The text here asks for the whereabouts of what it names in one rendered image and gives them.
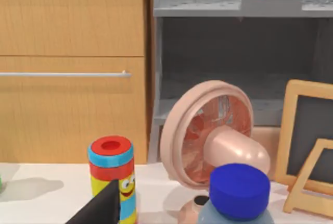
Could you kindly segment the wooden drawer front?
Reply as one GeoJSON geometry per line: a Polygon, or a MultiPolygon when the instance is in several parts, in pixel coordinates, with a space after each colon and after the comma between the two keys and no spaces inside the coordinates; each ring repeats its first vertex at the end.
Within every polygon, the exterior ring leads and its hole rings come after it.
{"type": "Polygon", "coordinates": [[[142,57],[0,57],[0,72],[121,72],[131,77],[0,77],[0,162],[85,163],[88,145],[121,135],[147,160],[142,57]]]}

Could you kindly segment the grey open shelf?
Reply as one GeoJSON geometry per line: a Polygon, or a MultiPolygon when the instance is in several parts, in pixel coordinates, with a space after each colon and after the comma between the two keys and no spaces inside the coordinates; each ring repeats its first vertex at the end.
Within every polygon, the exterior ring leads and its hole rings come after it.
{"type": "Polygon", "coordinates": [[[148,161],[192,86],[222,80],[254,110],[253,138],[275,159],[291,79],[333,83],[333,0],[151,0],[155,94],[148,161]]]}

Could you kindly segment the wooden cupboard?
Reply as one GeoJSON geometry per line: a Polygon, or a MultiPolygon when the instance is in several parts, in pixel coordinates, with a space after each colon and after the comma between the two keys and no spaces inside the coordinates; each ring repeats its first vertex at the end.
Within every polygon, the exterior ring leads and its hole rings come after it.
{"type": "Polygon", "coordinates": [[[150,0],[0,0],[0,163],[85,163],[121,135],[145,164],[150,0]]]}

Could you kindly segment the bottle with blue cap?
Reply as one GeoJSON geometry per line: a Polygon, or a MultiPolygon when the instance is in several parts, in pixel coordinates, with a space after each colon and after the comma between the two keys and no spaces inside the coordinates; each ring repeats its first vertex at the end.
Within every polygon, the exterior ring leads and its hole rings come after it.
{"type": "Polygon", "coordinates": [[[232,163],[213,169],[209,199],[196,224],[274,224],[268,211],[271,183],[250,165],[232,163]]]}

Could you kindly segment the pink desk fan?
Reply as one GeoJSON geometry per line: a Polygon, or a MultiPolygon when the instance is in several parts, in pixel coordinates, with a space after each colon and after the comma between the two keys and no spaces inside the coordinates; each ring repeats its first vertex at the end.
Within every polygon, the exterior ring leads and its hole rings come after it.
{"type": "Polygon", "coordinates": [[[209,199],[214,168],[246,164],[267,177],[271,158],[252,138],[253,109],[248,96],[237,86],[212,80],[188,90],[173,106],[164,123],[160,156],[168,174],[181,185],[206,190],[179,211],[177,224],[196,224],[209,199]]]}

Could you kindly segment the wooden framed blackboard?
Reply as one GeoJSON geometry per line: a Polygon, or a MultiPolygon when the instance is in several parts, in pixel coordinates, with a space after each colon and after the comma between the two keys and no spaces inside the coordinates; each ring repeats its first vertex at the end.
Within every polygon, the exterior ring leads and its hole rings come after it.
{"type": "Polygon", "coordinates": [[[333,84],[288,82],[275,180],[288,187],[285,212],[333,217],[333,84]]]}

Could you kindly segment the wooden cupboard door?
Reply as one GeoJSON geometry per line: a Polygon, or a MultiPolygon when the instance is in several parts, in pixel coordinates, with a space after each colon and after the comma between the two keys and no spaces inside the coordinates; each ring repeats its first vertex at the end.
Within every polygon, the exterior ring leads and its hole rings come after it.
{"type": "Polygon", "coordinates": [[[143,54],[144,0],[0,0],[0,55],[143,54]]]}

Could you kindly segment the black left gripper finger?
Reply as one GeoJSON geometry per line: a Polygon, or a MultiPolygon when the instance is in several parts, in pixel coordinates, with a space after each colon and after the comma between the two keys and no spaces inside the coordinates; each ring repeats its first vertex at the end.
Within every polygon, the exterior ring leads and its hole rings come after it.
{"type": "Polygon", "coordinates": [[[65,224],[118,224],[119,193],[118,180],[111,181],[65,224]]]}

